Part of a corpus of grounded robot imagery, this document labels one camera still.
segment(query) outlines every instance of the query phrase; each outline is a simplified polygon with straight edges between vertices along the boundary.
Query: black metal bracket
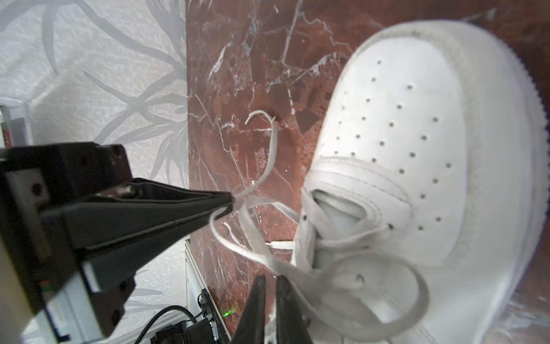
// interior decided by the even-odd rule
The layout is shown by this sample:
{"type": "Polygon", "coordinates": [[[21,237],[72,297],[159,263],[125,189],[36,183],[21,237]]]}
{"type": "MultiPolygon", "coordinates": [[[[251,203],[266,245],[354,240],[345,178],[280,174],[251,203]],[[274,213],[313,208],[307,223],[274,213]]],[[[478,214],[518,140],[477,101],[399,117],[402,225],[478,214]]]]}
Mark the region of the black metal bracket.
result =
{"type": "Polygon", "coordinates": [[[229,192],[132,178],[121,145],[0,151],[0,239],[33,312],[48,312],[48,294],[67,295],[77,325],[57,333],[59,341],[108,336],[124,314],[135,271],[207,225],[215,210],[226,208],[218,218],[231,212],[233,201],[229,192]]]}

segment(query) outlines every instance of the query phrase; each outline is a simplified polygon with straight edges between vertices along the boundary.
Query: white floral wallpaper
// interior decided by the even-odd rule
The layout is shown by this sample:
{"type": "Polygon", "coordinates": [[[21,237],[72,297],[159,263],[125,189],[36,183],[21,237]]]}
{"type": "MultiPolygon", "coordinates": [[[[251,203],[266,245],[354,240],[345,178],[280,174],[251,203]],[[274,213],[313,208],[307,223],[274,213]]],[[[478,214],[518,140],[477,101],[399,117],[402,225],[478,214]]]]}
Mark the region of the white floral wallpaper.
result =
{"type": "MultiPolygon", "coordinates": [[[[28,105],[34,144],[121,143],[135,177],[187,187],[184,0],[0,0],[0,103],[28,105]]],[[[185,245],[136,275],[111,338],[186,305],[185,245]]],[[[40,343],[36,324],[24,334],[40,343]]]]}

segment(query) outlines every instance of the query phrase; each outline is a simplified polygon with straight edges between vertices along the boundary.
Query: white sneaker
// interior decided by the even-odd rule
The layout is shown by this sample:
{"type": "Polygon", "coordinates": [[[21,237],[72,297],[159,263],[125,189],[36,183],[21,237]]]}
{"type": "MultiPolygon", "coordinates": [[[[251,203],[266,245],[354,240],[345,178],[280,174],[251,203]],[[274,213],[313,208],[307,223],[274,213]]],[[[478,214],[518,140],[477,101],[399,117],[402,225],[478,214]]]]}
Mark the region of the white sneaker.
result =
{"type": "Polygon", "coordinates": [[[217,233],[217,213],[211,227],[293,282],[316,343],[481,343],[543,226],[545,126],[497,38],[451,21],[397,25],[338,80],[302,189],[295,266],[270,254],[247,211],[253,252],[217,233]]]}

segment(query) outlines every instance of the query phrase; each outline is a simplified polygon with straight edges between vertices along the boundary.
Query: shoe tongue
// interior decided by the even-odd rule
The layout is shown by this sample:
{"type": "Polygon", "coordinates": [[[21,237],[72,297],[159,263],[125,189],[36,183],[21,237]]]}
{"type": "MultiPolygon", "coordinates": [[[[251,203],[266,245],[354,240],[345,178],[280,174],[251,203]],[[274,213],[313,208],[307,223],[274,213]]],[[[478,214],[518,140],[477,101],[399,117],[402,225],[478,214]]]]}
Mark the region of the shoe tongue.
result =
{"type": "Polygon", "coordinates": [[[341,238],[352,235],[351,230],[366,216],[365,209],[352,201],[320,190],[314,191],[312,195],[341,238]]]}
{"type": "Polygon", "coordinates": [[[391,224],[396,231],[408,228],[414,216],[410,197],[391,176],[381,166],[357,159],[326,157],[314,161],[303,190],[335,228],[318,228],[322,225],[318,223],[321,237],[357,234],[353,232],[358,229],[355,224],[364,218],[373,227],[391,224]]]}

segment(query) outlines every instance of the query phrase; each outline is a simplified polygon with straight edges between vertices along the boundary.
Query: leaf pattern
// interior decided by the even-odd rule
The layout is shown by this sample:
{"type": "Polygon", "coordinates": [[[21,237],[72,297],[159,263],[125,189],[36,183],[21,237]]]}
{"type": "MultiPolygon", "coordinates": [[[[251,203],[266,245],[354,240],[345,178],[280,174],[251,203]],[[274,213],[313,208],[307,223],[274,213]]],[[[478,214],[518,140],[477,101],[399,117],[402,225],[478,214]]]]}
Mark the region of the leaf pattern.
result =
{"type": "Polygon", "coordinates": [[[42,17],[42,44],[44,45],[44,53],[52,66],[53,72],[57,73],[56,57],[53,51],[53,22],[56,19],[59,6],[47,6],[42,17]]]}
{"type": "MultiPolygon", "coordinates": [[[[130,96],[120,91],[115,81],[101,80],[92,73],[83,70],[86,79],[98,89],[110,94],[125,103],[126,108],[110,115],[110,121],[96,134],[94,141],[104,144],[108,141],[128,145],[134,142],[149,140],[161,135],[163,138],[157,149],[155,163],[151,167],[150,178],[158,176],[161,168],[164,166],[166,180],[171,184],[171,163],[173,162],[178,169],[181,184],[188,186],[188,133],[187,133],[187,102],[188,97],[177,93],[166,93],[158,95],[177,80],[186,81],[186,56],[185,46],[185,18],[180,13],[180,4],[182,0],[168,0],[167,6],[161,0],[145,0],[148,10],[157,22],[156,25],[164,32],[172,44],[177,58],[171,56],[168,52],[147,46],[136,39],[131,38],[113,23],[102,18],[89,5],[92,0],[15,0],[0,9],[0,32],[4,31],[10,23],[17,20],[30,9],[41,6],[44,8],[41,22],[41,38],[43,53],[49,63],[51,70],[55,75],[59,75],[63,70],[59,70],[56,60],[56,17],[65,6],[78,6],[82,13],[99,30],[104,32],[114,41],[122,46],[138,53],[158,60],[160,63],[167,63],[172,69],[171,72],[162,75],[157,80],[151,82],[139,96],[130,96]],[[181,115],[181,121],[177,122],[169,118],[164,118],[153,110],[154,106],[170,105],[174,113],[181,115]],[[118,130],[126,120],[132,116],[141,116],[149,124],[142,128],[130,130],[126,133],[118,133],[118,130]],[[119,137],[112,139],[117,131],[119,137]]],[[[137,275],[146,273],[148,270],[140,270],[137,275]]],[[[151,304],[138,301],[136,297],[148,297],[163,295],[159,290],[138,287],[134,289],[131,299],[126,303],[128,308],[125,312],[135,314],[146,310],[159,310],[167,304],[151,304]]],[[[30,331],[25,334],[25,338],[38,337],[40,333],[30,331]]]]}

